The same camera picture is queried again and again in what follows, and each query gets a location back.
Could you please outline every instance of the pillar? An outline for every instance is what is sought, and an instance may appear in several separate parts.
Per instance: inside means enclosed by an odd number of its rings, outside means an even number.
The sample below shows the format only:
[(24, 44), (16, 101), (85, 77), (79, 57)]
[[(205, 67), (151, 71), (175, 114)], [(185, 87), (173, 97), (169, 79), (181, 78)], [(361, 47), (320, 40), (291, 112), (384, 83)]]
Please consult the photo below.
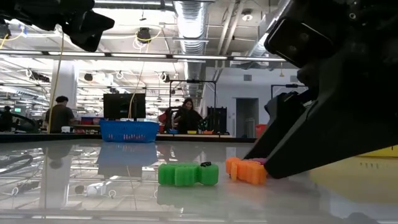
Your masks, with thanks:
[(77, 83), (80, 71), (74, 61), (61, 61), (57, 89), (54, 92), (55, 81), (57, 79), (57, 70), (58, 61), (54, 61), (51, 78), (50, 98), (52, 98), (53, 94), (55, 94), (54, 100), (58, 96), (66, 96), (69, 99), (68, 107), (71, 109), (76, 109)]

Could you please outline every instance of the yellow cable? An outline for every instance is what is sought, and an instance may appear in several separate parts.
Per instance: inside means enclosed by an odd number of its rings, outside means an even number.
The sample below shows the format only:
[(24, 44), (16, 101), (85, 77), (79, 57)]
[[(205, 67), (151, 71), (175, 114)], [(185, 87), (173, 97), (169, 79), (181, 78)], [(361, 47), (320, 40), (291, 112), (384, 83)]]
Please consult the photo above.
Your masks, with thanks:
[(0, 39), (2, 41), (13, 41), (16, 40), (18, 38), (20, 38), (22, 35), (24, 34), (24, 28), (22, 28), (21, 32), (18, 34), (18, 36), (11, 38), (11, 39), (7, 39), (7, 36), (4, 39)]
[[(148, 49), (149, 49), (149, 44), (147, 44), (146, 53), (148, 53)], [(132, 97), (131, 97), (131, 100), (130, 100), (129, 114), (128, 114), (128, 116), (127, 116), (127, 118), (129, 118), (129, 119), (131, 118), (131, 105), (132, 105), (132, 101), (133, 101), (133, 99), (134, 99), (134, 96), (136, 95), (136, 91), (137, 91), (137, 88), (138, 88), (138, 85), (139, 85), (139, 81), (141, 80), (141, 75), (142, 75), (142, 72), (144, 71), (144, 65), (145, 65), (145, 62), (142, 63), (141, 73), (139, 74), (139, 77), (138, 77), (137, 86), (136, 86), (136, 89), (134, 90), (134, 93), (132, 94)]]
[(4, 39), (2, 40), (1, 45), (0, 45), (0, 49), (2, 49), (4, 43), (6, 42), (7, 37), (8, 37), (8, 34), (6, 34), (6, 36), (5, 36)]
[(137, 40), (141, 40), (141, 41), (150, 41), (150, 40), (156, 39), (156, 38), (160, 35), (161, 32), (162, 32), (162, 28), (160, 28), (160, 30), (159, 30), (159, 32), (156, 34), (156, 36), (151, 37), (151, 38), (149, 38), (149, 39), (142, 39), (142, 38), (139, 38), (139, 37), (137, 36), (137, 34), (138, 34), (138, 31), (137, 31), (137, 32), (136, 32), (136, 39), (137, 39)]
[(60, 54), (60, 60), (58, 62), (58, 68), (57, 68), (57, 77), (55, 78), (55, 84), (54, 84), (54, 89), (52, 90), (52, 96), (50, 99), (50, 114), (49, 114), (49, 126), (47, 127), (47, 134), (50, 134), (51, 132), (51, 117), (52, 117), (52, 107), (54, 105), (54, 97), (56, 94), (57, 90), (57, 85), (58, 85), (58, 77), (60, 74), (60, 69), (61, 69), (61, 61), (62, 61), (62, 54), (63, 54), (63, 44), (64, 44), (64, 36), (65, 34), (62, 32), (62, 42), (61, 42), (61, 54)]

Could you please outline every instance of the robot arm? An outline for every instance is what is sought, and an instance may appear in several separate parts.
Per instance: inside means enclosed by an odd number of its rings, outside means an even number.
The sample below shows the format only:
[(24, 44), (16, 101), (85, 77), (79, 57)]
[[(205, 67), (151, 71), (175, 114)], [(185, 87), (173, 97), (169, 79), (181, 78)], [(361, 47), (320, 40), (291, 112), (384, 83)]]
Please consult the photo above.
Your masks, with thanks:
[[(283, 93), (268, 102), (269, 128), (245, 158), (267, 157), (264, 166), (277, 179), (398, 144), (397, 90), (390, 84), (398, 81), (398, 33), (394, 31), (398, 2), (340, 4), (341, 13), (335, 13), (348, 19), (335, 19), (334, 24), (311, 13), (313, 3), (293, 1), (290, 10), (296, 13), (290, 11), (281, 18), (264, 44), (301, 68), (298, 78), (309, 87), (303, 94)], [(315, 16), (304, 17), (297, 11)], [(306, 20), (314, 27), (345, 26), (340, 29), (344, 33), (325, 35), (303, 26)], [(288, 28), (296, 36), (273, 39)]]

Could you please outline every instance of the woman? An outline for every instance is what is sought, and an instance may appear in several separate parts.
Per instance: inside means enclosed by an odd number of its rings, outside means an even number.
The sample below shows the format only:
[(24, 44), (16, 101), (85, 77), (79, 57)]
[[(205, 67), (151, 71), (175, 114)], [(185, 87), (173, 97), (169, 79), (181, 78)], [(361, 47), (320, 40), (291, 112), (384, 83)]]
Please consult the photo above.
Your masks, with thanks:
[(174, 123), (178, 123), (178, 133), (186, 134), (188, 131), (198, 131), (198, 123), (202, 117), (193, 109), (193, 101), (187, 98), (182, 108), (177, 111)]

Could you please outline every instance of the red object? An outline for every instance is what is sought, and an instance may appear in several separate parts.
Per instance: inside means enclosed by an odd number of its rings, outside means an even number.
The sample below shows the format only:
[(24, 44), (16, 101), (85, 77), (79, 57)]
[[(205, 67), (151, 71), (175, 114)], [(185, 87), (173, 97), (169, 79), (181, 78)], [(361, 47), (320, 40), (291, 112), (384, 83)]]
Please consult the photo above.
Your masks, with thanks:
[(267, 129), (266, 124), (257, 124), (256, 125), (256, 138), (259, 138), (266, 129)]
[(164, 133), (164, 125), (159, 125), (159, 133)]
[(161, 115), (159, 115), (159, 116), (157, 117), (157, 119), (159, 119), (159, 121), (160, 121), (161, 123), (165, 124), (165, 123), (166, 123), (166, 112), (164, 112), (164, 113), (162, 113)]

